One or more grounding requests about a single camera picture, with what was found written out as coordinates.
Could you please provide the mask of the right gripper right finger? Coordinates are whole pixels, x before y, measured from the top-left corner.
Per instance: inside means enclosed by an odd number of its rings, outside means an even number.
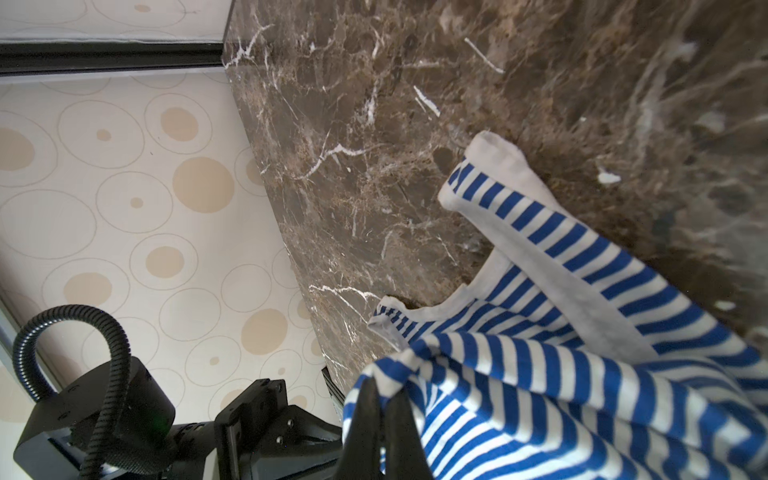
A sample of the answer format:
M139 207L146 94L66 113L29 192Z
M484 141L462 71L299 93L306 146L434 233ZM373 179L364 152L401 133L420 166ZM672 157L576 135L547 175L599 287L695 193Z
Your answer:
M432 480L416 427L409 396L401 390L387 404L383 416L387 480Z

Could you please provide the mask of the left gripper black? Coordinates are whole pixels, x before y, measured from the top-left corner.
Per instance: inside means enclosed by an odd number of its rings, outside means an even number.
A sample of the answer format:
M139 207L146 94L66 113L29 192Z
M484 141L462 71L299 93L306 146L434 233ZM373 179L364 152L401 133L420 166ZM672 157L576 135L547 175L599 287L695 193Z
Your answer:
M331 479L341 429L288 403L283 380L254 381L213 423L221 479Z

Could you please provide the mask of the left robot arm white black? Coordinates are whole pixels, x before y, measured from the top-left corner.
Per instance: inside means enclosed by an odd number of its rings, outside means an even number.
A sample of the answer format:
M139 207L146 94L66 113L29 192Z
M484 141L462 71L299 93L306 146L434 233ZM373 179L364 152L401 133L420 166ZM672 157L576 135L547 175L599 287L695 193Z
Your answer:
M32 479L76 479L99 419L109 364L37 403L13 452ZM282 380L251 383L212 421L177 424L138 358L104 446L102 479L329 479L341 430L288 402Z

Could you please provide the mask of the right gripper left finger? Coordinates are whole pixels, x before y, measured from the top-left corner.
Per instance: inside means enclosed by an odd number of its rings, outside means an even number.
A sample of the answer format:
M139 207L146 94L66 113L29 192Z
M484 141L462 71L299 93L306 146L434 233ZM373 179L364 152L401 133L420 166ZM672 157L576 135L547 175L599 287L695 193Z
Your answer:
M354 416L344 441L342 455L337 462L334 479L382 479L381 421L377 385L373 378L367 378L358 393Z

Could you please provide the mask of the blue white striped tank top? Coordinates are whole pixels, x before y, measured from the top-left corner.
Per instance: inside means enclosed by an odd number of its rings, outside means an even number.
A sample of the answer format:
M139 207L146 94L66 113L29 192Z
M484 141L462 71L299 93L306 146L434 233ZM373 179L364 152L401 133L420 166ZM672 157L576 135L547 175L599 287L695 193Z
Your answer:
M394 297L362 383L409 396L433 479L763 479L767 363L663 276L570 215L513 143L477 134L440 204L492 243L440 304Z

